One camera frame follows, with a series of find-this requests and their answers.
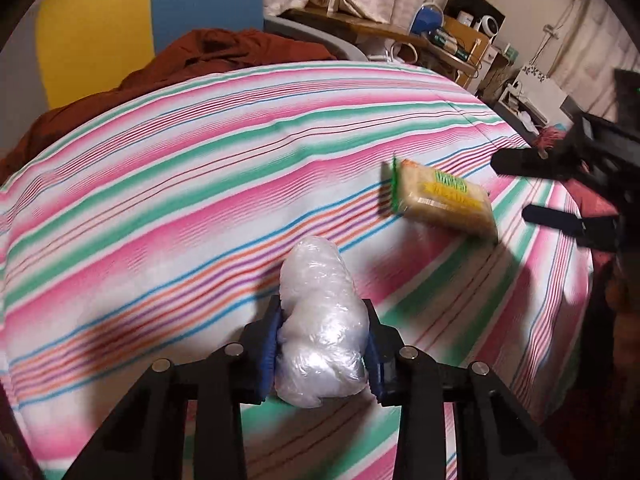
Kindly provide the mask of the white storage cabinet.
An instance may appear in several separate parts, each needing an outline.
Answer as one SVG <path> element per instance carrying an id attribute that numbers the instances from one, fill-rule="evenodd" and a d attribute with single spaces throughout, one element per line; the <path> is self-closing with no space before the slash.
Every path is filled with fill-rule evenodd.
<path id="1" fill-rule="evenodd" d="M 567 94 L 536 66 L 524 65 L 502 89 L 492 109 L 525 141 L 533 142 L 543 128 L 563 131 L 573 125 L 562 110 Z"/>

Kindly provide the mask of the white plastic bundle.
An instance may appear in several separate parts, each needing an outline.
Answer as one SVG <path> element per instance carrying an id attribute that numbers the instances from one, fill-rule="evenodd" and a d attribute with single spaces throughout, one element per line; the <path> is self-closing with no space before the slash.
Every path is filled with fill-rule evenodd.
<path id="1" fill-rule="evenodd" d="M 337 247 L 320 236 L 298 242 L 280 270 L 284 321 L 274 390 L 298 408 L 354 396 L 367 385 L 367 308 Z"/>

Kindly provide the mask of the striped pink green bedsheet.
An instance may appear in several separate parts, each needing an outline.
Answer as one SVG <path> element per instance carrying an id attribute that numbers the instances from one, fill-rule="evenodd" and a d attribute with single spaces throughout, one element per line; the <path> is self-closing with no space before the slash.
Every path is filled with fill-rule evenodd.
<path id="1" fill-rule="evenodd" d="M 544 419 L 592 258 L 522 219 L 527 204 L 575 211 L 564 186 L 491 170 L 522 143 L 441 76 L 360 63 L 205 76 L 76 128 L 1 190 L 1 382 L 40 471 L 61 478 L 153 360 L 231 340 L 308 235 L 405 341 L 486 362 Z M 394 157 L 484 188 L 498 240 L 394 214 Z"/>

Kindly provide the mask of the wooden side desk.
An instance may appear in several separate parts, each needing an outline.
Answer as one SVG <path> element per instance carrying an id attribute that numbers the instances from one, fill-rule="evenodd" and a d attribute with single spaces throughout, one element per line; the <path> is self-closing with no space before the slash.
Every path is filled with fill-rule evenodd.
<path id="1" fill-rule="evenodd" d="M 296 21 L 314 28 L 328 32 L 335 36 L 344 37 L 348 40 L 355 40 L 357 36 L 376 37 L 383 39 L 391 39 L 404 44 L 412 44 L 417 49 L 427 51 L 431 56 L 438 58 L 455 70 L 461 70 L 466 76 L 474 76 L 476 68 L 467 62 L 463 62 L 448 51 L 436 47 L 430 40 L 420 36 L 411 35 L 400 27 L 391 24 L 382 24 L 364 18 L 356 18 L 356 16 L 336 12 L 330 13 L 326 10 L 310 8 L 310 9 L 293 9 L 285 11 L 282 18 Z"/>

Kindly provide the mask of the blue round object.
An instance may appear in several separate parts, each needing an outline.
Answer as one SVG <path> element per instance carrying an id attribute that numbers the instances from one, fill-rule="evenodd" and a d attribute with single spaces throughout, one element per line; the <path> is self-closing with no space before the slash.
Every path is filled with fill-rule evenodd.
<path id="1" fill-rule="evenodd" d="M 424 2 L 414 14 L 410 32 L 416 36 L 430 34 L 444 24 L 444 12 L 442 8 L 434 2 Z"/>

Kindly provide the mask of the rust red cloth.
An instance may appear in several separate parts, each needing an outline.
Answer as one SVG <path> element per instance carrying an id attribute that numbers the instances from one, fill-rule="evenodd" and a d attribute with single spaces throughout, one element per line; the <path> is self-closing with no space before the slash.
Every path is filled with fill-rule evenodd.
<path id="1" fill-rule="evenodd" d="M 333 61 L 335 56 L 318 42 L 284 38 L 257 29 L 230 32 L 219 28 L 193 29 L 119 86 L 86 96 L 42 114 L 1 159 L 6 181 L 37 155 L 75 128 L 112 108 L 155 90 L 209 74 L 229 73 L 266 65 Z"/>

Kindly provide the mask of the grey yellow blue chair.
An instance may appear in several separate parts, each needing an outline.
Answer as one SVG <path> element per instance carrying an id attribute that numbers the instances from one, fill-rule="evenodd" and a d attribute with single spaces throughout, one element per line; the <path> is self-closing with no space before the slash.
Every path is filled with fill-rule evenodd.
<path id="1" fill-rule="evenodd" d="M 197 28 L 262 27 L 262 0 L 23 0 L 1 31 L 1 151 Z"/>

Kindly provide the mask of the green yellow snack packet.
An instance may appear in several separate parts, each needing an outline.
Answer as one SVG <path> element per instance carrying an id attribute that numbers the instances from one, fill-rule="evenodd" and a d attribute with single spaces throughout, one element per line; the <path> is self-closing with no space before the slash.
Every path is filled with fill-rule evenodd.
<path id="1" fill-rule="evenodd" d="M 498 240 L 489 194 L 481 186 L 406 158 L 394 157 L 390 171 L 394 214 Z"/>

